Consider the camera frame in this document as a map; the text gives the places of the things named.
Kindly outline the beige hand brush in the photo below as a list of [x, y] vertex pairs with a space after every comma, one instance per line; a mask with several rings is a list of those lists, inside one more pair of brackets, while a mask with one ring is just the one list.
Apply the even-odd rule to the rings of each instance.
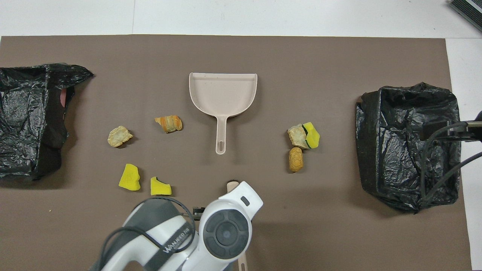
[[[234, 188], [236, 188], [239, 185], [239, 182], [237, 180], [230, 180], [227, 183], [227, 192], [231, 192]], [[246, 252], [243, 252], [240, 254], [238, 260], [238, 269], [239, 271], [248, 271], [248, 264], [247, 264], [247, 257], [246, 257]]]

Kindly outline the beige plastic dustpan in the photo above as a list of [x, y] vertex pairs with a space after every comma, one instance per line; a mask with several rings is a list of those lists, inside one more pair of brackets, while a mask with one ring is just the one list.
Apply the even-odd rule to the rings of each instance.
[[191, 100], [199, 111], [217, 119], [215, 152], [227, 149], [227, 121], [246, 111], [258, 87], [255, 73], [195, 73], [188, 77]]

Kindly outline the black trash bag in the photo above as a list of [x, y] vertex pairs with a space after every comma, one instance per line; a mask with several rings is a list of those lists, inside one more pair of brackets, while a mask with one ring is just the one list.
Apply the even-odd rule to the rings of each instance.
[[365, 93], [355, 106], [355, 142], [363, 190], [387, 206], [418, 213], [421, 163], [430, 122], [459, 121], [456, 96], [424, 82], [384, 86]]
[[87, 68], [65, 63], [0, 67], [0, 181], [39, 180], [61, 167], [65, 114], [75, 87], [91, 77]]

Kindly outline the orange striped croissant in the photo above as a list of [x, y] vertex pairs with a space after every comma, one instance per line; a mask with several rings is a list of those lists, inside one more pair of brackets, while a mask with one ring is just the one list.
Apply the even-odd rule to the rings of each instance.
[[177, 115], [154, 118], [154, 121], [162, 127], [162, 130], [165, 133], [181, 131], [183, 129], [183, 122], [181, 118]]

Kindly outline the brown table mat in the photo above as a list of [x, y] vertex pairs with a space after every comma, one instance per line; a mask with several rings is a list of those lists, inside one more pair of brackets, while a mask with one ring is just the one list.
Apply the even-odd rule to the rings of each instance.
[[[364, 93], [421, 82], [451, 89], [444, 39], [174, 35], [3, 37], [0, 67], [67, 63], [94, 77], [76, 88], [62, 167], [40, 181], [0, 186], [0, 271], [86, 271], [109, 233], [150, 196], [158, 177], [188, 208], [244, 180], [264, 205], [253, 220], [250, 271], [471, 269], [463, 196], [416, 215], [366, 193], [355, 144]], [[255, 73], [252, 105], [217, 119], [196, 108], [188, 77]], [[154, 118], [177, 115], [181, 131]], [[291, 172], [287, 130], [312, 122], [318, 148]], [[133, 138], [119, 147], [118, 126]], [[141, 188], [118, 186], [126, 164]]]

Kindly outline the dark ribbed object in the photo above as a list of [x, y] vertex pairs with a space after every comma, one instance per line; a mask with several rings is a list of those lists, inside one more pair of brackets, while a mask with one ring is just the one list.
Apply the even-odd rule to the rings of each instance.
[[449, 6], [482, 32], [482, 0], [449, 0]]

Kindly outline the pale bread chunk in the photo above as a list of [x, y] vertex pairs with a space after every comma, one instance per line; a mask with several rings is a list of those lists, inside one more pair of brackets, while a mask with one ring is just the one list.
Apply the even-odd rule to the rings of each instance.
[[294, 125], [287, 130], [288, 137], [293, 146], [300, 149], [310, 149], [307, 143], [307, 133], [302, 124]]
[[126, 127], [121, 125], [110, 131], [107, 142], [110, 146], [119, 147], [133, 137], [134, 135], [131, 134]]

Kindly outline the yellow green sponge piece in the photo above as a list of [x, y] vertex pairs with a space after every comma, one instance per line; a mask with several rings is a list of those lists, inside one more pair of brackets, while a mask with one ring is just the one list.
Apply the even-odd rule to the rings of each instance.
[[318, 148], [320, 144], [320, 134], [316, 130], [312, 122], [306, 122], [302, 124], [302, 127], [306, 133], [306, 145], [309, 149]]

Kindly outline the brown bread roll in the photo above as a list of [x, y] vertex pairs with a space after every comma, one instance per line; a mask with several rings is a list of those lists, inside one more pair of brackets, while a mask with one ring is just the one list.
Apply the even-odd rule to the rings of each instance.
[[288, 154], [288, 165], [291, 172], [298, 172], [304, 166], [303, 152], [298, 146], [293, 147]]

